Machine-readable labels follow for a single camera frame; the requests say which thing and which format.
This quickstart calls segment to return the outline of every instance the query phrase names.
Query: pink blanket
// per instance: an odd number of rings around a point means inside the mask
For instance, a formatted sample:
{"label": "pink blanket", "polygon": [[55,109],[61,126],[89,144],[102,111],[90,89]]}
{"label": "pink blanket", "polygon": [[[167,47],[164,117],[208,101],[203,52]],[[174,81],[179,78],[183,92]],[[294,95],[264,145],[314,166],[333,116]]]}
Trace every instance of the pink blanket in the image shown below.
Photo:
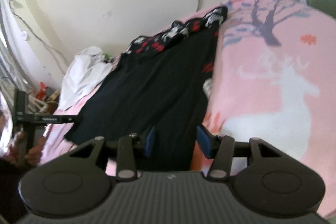
{"label": "pink blanket", "polygon": [[[318,172],[326,184],[318,212],[325,217],[336,210],[336,21],[293,0],[227,4],[204,125],[237,141],[260,137]],[[41,163],[73,147],[63,139],[70,127],[53,127]],[[194,169],[200,164],[206,172],[211,162],[196,149]],[[241,168],[237,161],[233,172]],[[113,162],[107,173],[115,173]]]}

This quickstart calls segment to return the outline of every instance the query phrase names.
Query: blue leaf print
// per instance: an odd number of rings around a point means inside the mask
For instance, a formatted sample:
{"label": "blue leaf print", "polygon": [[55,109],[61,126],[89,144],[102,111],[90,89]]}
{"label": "blue leaf print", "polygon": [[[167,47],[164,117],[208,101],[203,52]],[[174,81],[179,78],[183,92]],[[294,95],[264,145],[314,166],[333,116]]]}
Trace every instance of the blue leaf print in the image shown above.
{"label": "blue leaf print", "polygon": [[239,29],[236,29],[237,32],[246,32],[247,31],[247,28],[239,28]]}
{"label": "blue leaf print", "polygon": [[244,7],[250,7],[251,6],[250,3],[246,3],[246,2],[242,2],[241,5],[244,6]]}
{"label": "blue leaf print", "polygon": [[238,43],[240,40],[242,39],[242,37],[235,37],[235,38],[231,38],[227,41],[224,42],[222,49],[224,49],[226,46],[230,45],[230,44],[236,44]]}
{"label": "blue leaf print", "polygon": [[310,14],[297,12],[297,13],[294,14],[294,16],[296,16],[296,17],[310,17]]}

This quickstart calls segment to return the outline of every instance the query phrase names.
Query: white cloth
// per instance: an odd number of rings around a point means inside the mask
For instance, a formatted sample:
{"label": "white cloth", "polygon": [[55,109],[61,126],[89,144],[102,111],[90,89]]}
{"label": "white cloth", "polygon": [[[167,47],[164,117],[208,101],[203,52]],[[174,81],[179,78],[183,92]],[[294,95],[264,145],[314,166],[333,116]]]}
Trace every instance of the white cloth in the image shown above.
{"label": "white cloth", "polygon": [[68,109],[105,79],[112,64],[103,61],[98,47],[88,47],[75,56],[62,81],[58,109]]}

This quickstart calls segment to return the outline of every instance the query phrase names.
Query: deer print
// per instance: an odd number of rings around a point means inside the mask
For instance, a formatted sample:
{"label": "deer print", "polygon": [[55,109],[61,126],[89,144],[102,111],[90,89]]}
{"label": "deer print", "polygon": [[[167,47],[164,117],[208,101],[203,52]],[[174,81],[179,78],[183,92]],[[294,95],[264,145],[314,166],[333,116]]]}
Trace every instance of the deer print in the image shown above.
{"label": "deer print", "polygon": [[238,75],[247,80],[269,79],[270,84],[279,85],[281,109],[228,118],[221,133],[236,141],[261,138],[298,160],[307,150],[311,130],[311,114],[305,95],[319,96],[320,90],[299,74],[308,66],[308,63],[302,65],[299,57],[295,62],[289,57],[281,61],[268,51],[259,61],[263,66],[261,73],[245,72],[241,66]]}

